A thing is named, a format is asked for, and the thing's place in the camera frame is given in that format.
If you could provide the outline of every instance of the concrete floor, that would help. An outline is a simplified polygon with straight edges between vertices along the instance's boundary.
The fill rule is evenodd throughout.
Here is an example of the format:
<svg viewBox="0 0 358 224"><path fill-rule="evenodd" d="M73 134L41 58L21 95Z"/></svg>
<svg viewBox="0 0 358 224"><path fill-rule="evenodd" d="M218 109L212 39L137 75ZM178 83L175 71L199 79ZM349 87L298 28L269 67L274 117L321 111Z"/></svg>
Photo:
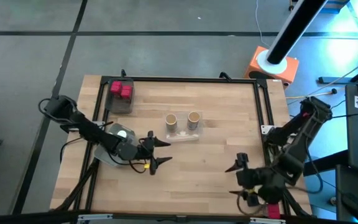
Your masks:
<svg viewBox="0 0 358 224"><path fill-rule="evenodd" d="M0 0L0 30L71 32L80 6L80 0ZM243 0L93 0L87 3L80 31L257 32L254 13L255 1ZM288 15L288 0L259 0L262 31L278 32ZM289 56L299 59L300 67L287 96L307 94L318 87L318 77L338 77L358 65L358 37L343 33L358 33L357 19L348 7L339 14L317 16L307 32L335 36L302 37L295 45ZM9 213L14 204L42 117L36 105L50 96L69 38L0 36L0 138L4 139L0 146L0 214ZM268 44L273 40L264 37ZM60 93L76 99L84 74L118 75L122 68L128 75L216 77L225 71L241 78L257 45L263 45L259 37L77 36ZM344 99L344 93L321 99L335 105ZM289 108L296 114L299 105ZM344 104L334 109L334 114L344 113ZM334 133L334 128L343 131ZM56 124L50 124L23 212L48 210L58 174L58 151L66 138ZM317 158L346 147L346 121L335 119L323 126L310 151ZM335 184L333 172L323 177ZM306 180L311 189L317 188L313 178ZM335 208L326 203L332 195L330 186L319 195L310 195L319 217L335 218Z"/></svg>

